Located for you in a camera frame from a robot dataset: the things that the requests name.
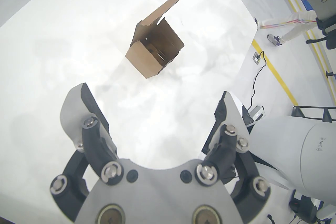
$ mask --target cardboard box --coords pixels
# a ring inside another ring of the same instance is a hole
[[[147,79],[157,75],[184,47],[162,15],[179,0],[168,0],[140,21],[134,31],[126,58]]]

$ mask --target white pants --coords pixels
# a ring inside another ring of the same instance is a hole
[[[286,42],[300,34],[314,28],[316,24],[316,13],[314,10],[300,11],[282,19],[269,19],[260,23],[261,29],[277,28],[292,25],[293,29],[284,34],[281,39]]]

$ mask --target sneaker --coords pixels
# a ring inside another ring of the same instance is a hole
[[[281,43],[281,37],[280,36],[274,36],[273,34],[267,35],[267,39],[274,44],[274,46],[280,46],[283,43]]]

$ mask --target round hole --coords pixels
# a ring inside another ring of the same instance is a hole
[[[192,175],[188,170],[183,170],[180,174],[180,178],[185,184],[188,184],[192,181]]]
[[[134,183],[139,177],[138,171],[137,170],[130,170],[127,175],[126,175],[126,179],[128,182],[130,183]]]

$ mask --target metal screw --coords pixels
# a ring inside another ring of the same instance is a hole
[[[124,224],[125,213],[118,205],[107,205],[98,214],[97,224]]]
[[[269,189],[268,185],[263,180],[259,180],[259,182],[257,183],[257,188],[262,192],[266,192],[267,189]]]
[[[260,196],[265,197],[270,184],[263,177],[255,177],[253,179],[253,188]]]
[[[83,143],[79,142],[75,145],[75,148],[77,151],[82,152],[84,150],[84,145]]]
[[[230,136],[235,136],[237,135],[237,131],[233,125],[227,125],[225,128],[225,133],[230,135]]]
[[[236,150],[239,153],[246,153],[249,149],[249,142],[244,137],[239,137],[236,144]]]
[[[202,166],[198,164],[196,167],[196,176],[198,182],[202,185],[210,186],[217,182],[218,173],[214,166]]]
[[[59,191],[64,185],[64,181],[63,180],[56,180],[54,181],[54,184],[53,184],[53,189],[55,191]]]
[[[104,174],[108,179],[114,178],[117,175],[117,168],[114,165],[107,167]]]
[[[86,119],[85,121],[84,121],[84,126],[86,126],[86,127],[91,127],[92,125],[93,125],[93,123],[94,123],[94,118],[93,117],[90,117],[89,119]]]
[[[60,194],[64,191],[64,189],[67,186],[67,178],[64,175],[58,175],[56,180],[53,182],[53,184],[50,187],[50,192],[53,195]]]
[[[192,222],[195,224],[220,224],[221,219],[212,207],[205,205],[194,212]]]
[[[109,179],[113,179],[116,176],[121,176],[122,167],[118,162],[109,162],[107,163],[101,173],[101,179],[104,183],[107,183]]]
[[[204,179],[208,179],[208,180],[211,180],[214,176],[213,171],[210,166],[203,166],[201,174]]]
[[[247,147],[249,146],[249,143],[247,142],[246,138],[240,137],[238,139],[238,144],[240,145],[240,147]]]

